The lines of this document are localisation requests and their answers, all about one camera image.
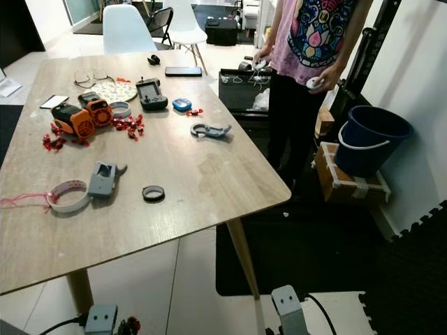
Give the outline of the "white phone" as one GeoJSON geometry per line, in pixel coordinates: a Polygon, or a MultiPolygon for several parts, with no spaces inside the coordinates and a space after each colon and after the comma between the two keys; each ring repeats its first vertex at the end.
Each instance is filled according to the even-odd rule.
{"type": "Polygon", "coordinates": [[[61,103],[65,103],[68,99],[68,96],[53,95],[45,100],[44,103],[41,103],[41,105],[39,105],[39,108],[51,110],[54,107],[61,105],[61,103]]]}

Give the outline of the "short orange black device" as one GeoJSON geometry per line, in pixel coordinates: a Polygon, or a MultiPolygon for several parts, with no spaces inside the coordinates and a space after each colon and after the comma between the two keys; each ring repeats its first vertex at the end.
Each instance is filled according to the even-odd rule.
{"type": "Polygon", "coordinates": [[[107,126],[114,120],[109,103],[106,99],[101,98],[98,93],[87,91],[78,96],[78,101],[92,117],[96,127],[107,126]]]}

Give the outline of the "black remote controller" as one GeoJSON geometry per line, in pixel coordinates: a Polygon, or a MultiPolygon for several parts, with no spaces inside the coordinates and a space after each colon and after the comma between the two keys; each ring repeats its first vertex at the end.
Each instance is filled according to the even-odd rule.
{"type": "Polygon", "coordinates": [[[144,112],[158,112],[167,108],[168,98],[160,90],[161,81],[157,77],[142,79],[135,83],[138,102],[144,112]]]}

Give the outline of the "person in pink shirt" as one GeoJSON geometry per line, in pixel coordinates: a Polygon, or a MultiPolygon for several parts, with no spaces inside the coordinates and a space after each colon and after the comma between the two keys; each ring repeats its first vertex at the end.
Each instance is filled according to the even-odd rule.
{"type": "Polygon", "coordinates": [[[266,160],[293,188],[309,157],[317,115],[328,94],[313,94],[305,83],[335,62],[356,0],[284,0],[284,5],[270,57],[274,74],[266,160]]]}

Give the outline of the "grey plastic hook tool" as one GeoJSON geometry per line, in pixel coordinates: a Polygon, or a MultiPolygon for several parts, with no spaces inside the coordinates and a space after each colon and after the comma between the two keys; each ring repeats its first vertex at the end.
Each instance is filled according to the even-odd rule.
{"type": "Polygon", "coordinates": [[[232,125],[217,127],[209,124],[193,124],[189,132],[193,137],[210,137],[220,140],[226,138],[230,130],[232,130],[232,125]]]}

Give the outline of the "black smartphone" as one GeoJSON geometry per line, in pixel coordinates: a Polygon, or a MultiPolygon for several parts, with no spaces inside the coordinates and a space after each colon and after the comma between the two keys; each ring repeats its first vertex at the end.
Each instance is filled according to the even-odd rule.
{"type": "Polygon", "coordinates": [[[203,69],[195,66],[169,66],[165,69],[166,77],[203,77],[203,69]]]}

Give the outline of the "long orange black device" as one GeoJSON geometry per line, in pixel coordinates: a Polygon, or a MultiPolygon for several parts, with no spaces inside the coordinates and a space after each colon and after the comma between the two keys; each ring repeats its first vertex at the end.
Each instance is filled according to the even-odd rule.
{"type": "Polygon", "coordinates": [[[90,113],[80,106],[60,103],[51,110],[55,127],[80,140],[86,140],[95,134],[96,125],[90,113]]]}

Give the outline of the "grey plastic clamp tool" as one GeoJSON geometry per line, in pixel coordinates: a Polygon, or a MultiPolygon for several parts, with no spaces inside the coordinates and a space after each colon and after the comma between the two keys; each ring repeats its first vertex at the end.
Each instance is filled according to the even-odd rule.
{"type": "Polygon", "coordinates": [[[128,165],[96,162],[91,179],[87,183],[87,195],[93,198],[109,198],[114,193],[118,176],[124,174],[128,165]]]}

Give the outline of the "small blue device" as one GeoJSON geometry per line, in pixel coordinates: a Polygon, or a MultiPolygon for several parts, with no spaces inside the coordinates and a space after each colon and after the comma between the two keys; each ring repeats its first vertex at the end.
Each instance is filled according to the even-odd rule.
{"type": "Polygon", "coordinates": [[[178,112],[188,112],[192,109],[192,102],[187,98],[177,98],[170,102],[170,105],[178,112]]]}

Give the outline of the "white plastic bag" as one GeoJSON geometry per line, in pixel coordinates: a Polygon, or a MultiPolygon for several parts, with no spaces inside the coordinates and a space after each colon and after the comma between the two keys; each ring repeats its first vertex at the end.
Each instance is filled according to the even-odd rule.
{"type": "Polygon", "coordinates": [[[270,108],[270,89],[269,87],[260,92],[254,99],[250,111],[267,112],[270,108]]]}

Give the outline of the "black metal stand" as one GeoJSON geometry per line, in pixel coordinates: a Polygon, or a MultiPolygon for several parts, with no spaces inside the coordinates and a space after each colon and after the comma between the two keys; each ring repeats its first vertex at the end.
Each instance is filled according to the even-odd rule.
{"type": "Polygon", "coordinates": [[[348,121],[349,110],[357,106],[369,105],[367,99],[362,96],[362,89],[382,50],[384,39],[390,31],[401,3],[402,0],[383,0],[374,24],[363,29],[358,45],[358,55],[352,61],[351,67],[348,67],[347,77],[338,82],[335,90],[335,101],[330,108],[335,120],[330,130],[321,137],[322,141],[335,142],[337,131],[348,121]]]}

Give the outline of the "person's right hand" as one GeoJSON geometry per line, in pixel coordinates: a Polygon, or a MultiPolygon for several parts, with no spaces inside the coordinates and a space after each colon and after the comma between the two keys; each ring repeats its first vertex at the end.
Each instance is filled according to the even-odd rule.
{"type": "Polygon", "coordinates": [[[259,51],[257,51],[256,54],[254,55],[253,57],[254,64],[258,63],[258,61],[262,59],[270,61],[271,54],[272,54],[272,46],[265,45],[265,47],[260,48],[259,51]]]}

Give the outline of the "blue plastic bucket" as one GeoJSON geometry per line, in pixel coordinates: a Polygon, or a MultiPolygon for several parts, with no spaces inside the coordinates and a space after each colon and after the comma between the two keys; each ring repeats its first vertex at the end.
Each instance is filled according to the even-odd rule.
{"type": "Polygon", "coordinates": [[[335,165],[354,177],[373,177],[412,133],[412,125],[398,114],[371,105],[355,106],[337,134],[335,165]]]}

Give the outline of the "black carpet mat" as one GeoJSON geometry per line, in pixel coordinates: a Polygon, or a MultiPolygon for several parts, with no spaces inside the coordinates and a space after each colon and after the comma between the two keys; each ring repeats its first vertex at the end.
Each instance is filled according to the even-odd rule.
{"type": "Polygon", "coordinates": [[[1,165],[6,158],[10,141],[18,124],[23,105],[0,105],[0,152],[1,165]]]}

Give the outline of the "grey tape roll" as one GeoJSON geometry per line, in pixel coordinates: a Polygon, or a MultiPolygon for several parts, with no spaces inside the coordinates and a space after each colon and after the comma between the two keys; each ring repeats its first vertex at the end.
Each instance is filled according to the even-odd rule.
{"type": "Polygon", "coordinates": [[[112,117],[126,118],[131,115],[131,106],[124,101],[109,103],[112,117]]]}

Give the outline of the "person's left hand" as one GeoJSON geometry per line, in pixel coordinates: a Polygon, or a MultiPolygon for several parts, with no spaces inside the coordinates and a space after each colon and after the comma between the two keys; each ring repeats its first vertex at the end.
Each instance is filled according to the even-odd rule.
{"type": "Polygon", "coordinates": [[[332,90],[336,83],[339,81],[339,77],[342,75],[342,71],[344,71],[344,65],[333,64],[332,66],[323,70],[322,73],[317,77],[321,77],[322,79],[322,87],[319,89],[311,91],[313,94],[325,93],[332,90]]]}

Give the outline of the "black storage crate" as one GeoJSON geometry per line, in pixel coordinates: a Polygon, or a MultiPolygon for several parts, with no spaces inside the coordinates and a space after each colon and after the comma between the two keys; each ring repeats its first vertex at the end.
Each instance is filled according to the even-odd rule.
{"type": "Polygon", "coordinates": [[[261,112],[265,107],[256,108],[256,99],[270,86],[273,70],[219,71],[218,96],[231,112],[261,112]]]}

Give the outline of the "black foam puzzle mat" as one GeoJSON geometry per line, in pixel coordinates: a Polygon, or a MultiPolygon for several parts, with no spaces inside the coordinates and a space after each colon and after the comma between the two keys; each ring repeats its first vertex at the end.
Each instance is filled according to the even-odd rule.
{"type": "Polygon", "coordinates": [[[447,335],[447,199],[387,239],[364,205],[326,203],[316,179],[295,191],[242,219],[260,293],[358,291],[378,335],[447,335]]]}

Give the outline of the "wooden table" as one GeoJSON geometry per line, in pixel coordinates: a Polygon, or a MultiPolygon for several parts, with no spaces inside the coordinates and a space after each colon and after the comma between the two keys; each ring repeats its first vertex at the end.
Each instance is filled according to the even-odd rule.
{"type": "Polygon", "coordinates": [[[65,277],[77,310],[85,311],[93,300],[90,267],[223,223],[235,230],[237,257],[252,296],[259,295],[240,220],[284,203],[290,189],[204,79],[165,76],[167,65],[187,65],[189,59],[173,50],[159,55],[159,66],[147,63],[147,53],[130,53],[47,59],[36,70],[0,172],[0,293],[65,277]],[[88,147],[45,150],[42,137],[52,116],[39,105],[54,94],[76,102],[82,89],[74,85],[74,73],[94,69],[112,79],[155,77],[164,96],[187,98],[203,112],[146,113],[132,103],[132,114],[143,115],[140,140],[102,128],[88,147]],[[232,130],[220,140],[193,137],[193,124],[232,125],[232,130]],[[63,181],[86,181],[98,161],[128,165],[112,197],[70,213],[48,207],[45,194],[63,181]],[[147,186],[165,189],[165,199],[145,202],[141,191],[147,186]]]}

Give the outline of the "white paper sheet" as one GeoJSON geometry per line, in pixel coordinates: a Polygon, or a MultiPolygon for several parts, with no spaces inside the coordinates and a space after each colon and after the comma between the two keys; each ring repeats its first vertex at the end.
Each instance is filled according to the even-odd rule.
{"type": "Polygon", "coordinates": [[[0,95],[2,98],[10,98],[14,93],[22,88],[22,84],[11,77],[3,77],[0,80],[0,95]]]}

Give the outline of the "white plastic chair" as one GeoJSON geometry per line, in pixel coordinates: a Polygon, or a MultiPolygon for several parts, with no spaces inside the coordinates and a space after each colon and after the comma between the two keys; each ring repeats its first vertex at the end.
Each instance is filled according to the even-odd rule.
{"type": "Polygon", "coordinates": [[[184,48],[192,54],[196,66],[207,71],[200,46],[207,42],[207,33],[198,25],[195,12],[189,0],[163,0],[166,7],[173,10],[168,33],[175,49],[184,48]]]}
{"type": "Polygon", "coordinates": [[[111,4],[102,13],[103,53],[144,53],[157,49],[146,22],[131,4],[111,4]]]}

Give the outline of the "black storage box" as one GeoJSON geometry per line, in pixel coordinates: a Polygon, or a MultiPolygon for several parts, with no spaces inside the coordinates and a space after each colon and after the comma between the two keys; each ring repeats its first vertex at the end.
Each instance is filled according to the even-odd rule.
{"type": "Polygon", "coordinates": [[[233,47],[237,45],[240,29],[237,20],[230,18],[207,17],[204,26],[207,44],[217,47],[233,47]]]}

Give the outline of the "black mesh chair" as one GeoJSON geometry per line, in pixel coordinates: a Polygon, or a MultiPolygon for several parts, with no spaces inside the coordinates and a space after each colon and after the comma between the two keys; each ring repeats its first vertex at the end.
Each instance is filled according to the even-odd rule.
{"type": "Polygon", "coordinates": [[[173,20],[172,7],[163,7],[154,12],[147,23],[150,36],[153,38],[160,38],[161,41],[157,43],[160,49],[173,49],[173,42],[170,41],[169,28],[173,20]]]}

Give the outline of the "cardboard box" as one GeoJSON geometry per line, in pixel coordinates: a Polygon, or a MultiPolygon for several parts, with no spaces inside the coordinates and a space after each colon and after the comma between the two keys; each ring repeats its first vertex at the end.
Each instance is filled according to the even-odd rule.
{"type": "Polygon", "coordinates": [[[380,172],[373,177],[354,177],[335,165],[338,144],[320,143],[315,155],[316,175],[319,179],[323,200],[337,204],[387,203],[392,189],[387,185],[380,172]]]}

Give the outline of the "patterned white plate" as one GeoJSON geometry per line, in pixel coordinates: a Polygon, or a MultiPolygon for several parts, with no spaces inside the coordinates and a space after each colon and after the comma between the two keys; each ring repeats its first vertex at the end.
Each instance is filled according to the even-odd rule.
{"type": "Polygon", "coordinates": [[[105,80],[96,83],[92,91],[109,103],[128,102],[138,95],[136,86],[130,81],[105,80]]]}

